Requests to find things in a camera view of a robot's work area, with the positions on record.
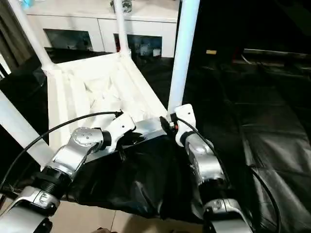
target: shelf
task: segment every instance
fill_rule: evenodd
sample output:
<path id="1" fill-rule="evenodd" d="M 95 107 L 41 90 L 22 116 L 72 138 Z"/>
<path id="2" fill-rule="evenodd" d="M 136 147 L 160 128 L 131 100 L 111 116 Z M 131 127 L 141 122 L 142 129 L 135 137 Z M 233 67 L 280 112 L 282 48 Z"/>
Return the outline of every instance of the shelf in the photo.
<path id="1" fill-rule="evenodd" d="M 177 23 L 179 0 L 133 0 L 125 20 Z M 109 0 L 46 0 L 36 2 L 28 15 L 116 19 Z"/>

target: white cabinet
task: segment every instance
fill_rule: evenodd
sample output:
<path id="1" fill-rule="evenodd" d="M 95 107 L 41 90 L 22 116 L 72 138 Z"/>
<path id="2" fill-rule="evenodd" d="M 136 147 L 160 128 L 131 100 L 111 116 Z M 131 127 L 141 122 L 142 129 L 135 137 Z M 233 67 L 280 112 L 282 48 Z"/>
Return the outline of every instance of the white cabinet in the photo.
<path id="1" fill-rule="evenodd" d="M 104 51 L 103 40 L 96 18 L 36 15 L 28 15 L 28 18 L 44 47 L 52 47 L 53 37 L 51 30 L 54 30 L 54 34 L 57 34 L 57 31 L 61 33 L 62 30 L 70 30 L 85 32 L 91 42 L 92 50 Z"/>
<path id="2" fill-rule="evenodd" d="M 118 34 L 117 21 L 115 19 L 99 19 L 100 30 L 103 35 L 105 51 L 116 52 L 115 35 Z M 176 23 L 145 22 L 125 20 L 125 30 L 129 35 L 144 35 L 159 37 L 161 40 L 161 56 L 174 57 Z"/>
<path id="3" fill-rule="evenodd" d="M 132 51 L 141 40 L 142 52 L 173 57 L 178 9 L 179 0 L 133 0 L 132 12 L 124 14 Z M 45 47 L 117 51 L 118 27 L 109 0 L 45 0 L 26 14 Z"/>

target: cabinet door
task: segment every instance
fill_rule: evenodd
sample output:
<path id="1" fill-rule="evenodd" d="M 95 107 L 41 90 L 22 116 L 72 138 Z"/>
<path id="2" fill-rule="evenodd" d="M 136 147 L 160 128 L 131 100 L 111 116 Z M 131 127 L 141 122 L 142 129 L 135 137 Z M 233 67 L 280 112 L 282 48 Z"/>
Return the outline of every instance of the cabinet door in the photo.
<path id="1" fill-rule="evenodd" d="M 115 19 L 99 19 L 98 22 L 103 35 L 105 51 L 117 52 L 117 21 Z M 162 57 L 174 57 L 176 27 L 176 23 L 125 20 L 125 30 L 128 35 L 129 47 L 132 52 L 135 49 L 140 49 L 141 53 L 148 53 L 148 50 L 152 49 L 155 50 L 153 53 L 155 55 L 160 51 Z M 158 48 L 158 39 L 160 39 L 161 42 L 160 49 Z M 142 45 L 143 48 L 137 48 L 140 46 L 140 42 L 145 43 Z"/>
<path id="2" fill-rule="evenodd" d="M 28 15 L 28 19 L 44 47 L 104 51 L 96 18 Z"/>

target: white pole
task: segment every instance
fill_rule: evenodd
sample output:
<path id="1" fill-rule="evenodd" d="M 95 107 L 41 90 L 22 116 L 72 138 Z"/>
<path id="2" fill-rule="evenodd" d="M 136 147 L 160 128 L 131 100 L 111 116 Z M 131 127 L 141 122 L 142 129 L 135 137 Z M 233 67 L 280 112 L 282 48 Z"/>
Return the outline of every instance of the white pole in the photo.
<path id="1" fill-rule="evenodd" d="M 127 43 L 127 35 L 125 32 L 125 23 L 124 23 L 124 16 L 123 16 L 123 7 L 122 7 L 122 0 L 114 0 L 117 24 L 118 24 L 118 31 L 119 31 L 119 41 L 120 41 L 120 48 L 121 52 L 125 54 L 129 54 L 129 48 Z"/>
<path id="2" fill-rule="evenodd" d="M 22 26 L 30 44 L 34 48 L 35 53 L 37 54 L 41 64 L 42 69 L 49 69 L 49 66 L 53 65 L 52 61 L 50 60 L 47 52 L 45 51 L 44 47 L 41 45 L 40 41 L 36 37 L 34 31 L 32 30 L 30 23 L 27 19 L 25 12 L 23 11 L 21 5 L 19 4 L 18 0 L 8 0 L 11 8 L 18 19 L 20 25 Z"/>
<path id="3" fill-rule="evenodd" d="M 2 91 L 0 91 L 0 124 L 23 148 L 39 137 L 39 134 L 31 127 Z M 34 144 L 27 152 L 41 167 L 44 167 L 54 156 L 54 152 L 42 139 Z"/>
<path id="4" fill-rule="evenodd" d="M 200 0 L 183 0 L 171 82 L 168 114 L 182 104 Z"/>

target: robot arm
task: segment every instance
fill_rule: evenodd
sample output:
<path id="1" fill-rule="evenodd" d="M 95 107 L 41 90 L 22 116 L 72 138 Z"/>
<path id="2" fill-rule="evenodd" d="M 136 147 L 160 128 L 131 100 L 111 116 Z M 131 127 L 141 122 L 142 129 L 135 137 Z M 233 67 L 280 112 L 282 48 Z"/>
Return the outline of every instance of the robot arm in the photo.
<path id="1" fill-rule="evenodd" d="M 195 128 L 192 106 L 185 104 L 175 108 L 171 118 L 175 122 L 174 127 L 178 129 L 176 143 L 185 147 L 198 186 L 208 188 L 209 196 L 201 196 L 205 215 L 211 221 L 208 232 L 252 233 L 239 203 L 228 198 L 229 195 L 225 193 L 228 181 L 213 150 L 188 125 L 178 120 L 182 119 Z"/>
<path id="2" fill-rule="evenodd" d="M 0 216 L 0 232 L 49 233 L 52 223 L 48 217 L 54 215 L 61 197 L 87 156 L 98 150 L 113 152 L 118 140 L 134 128 L 131 117 L 122 114 L 105 131 L 86 127 L 76 129 L 68 143 L 37 174 L 32 186 L 25 187 Z"/>

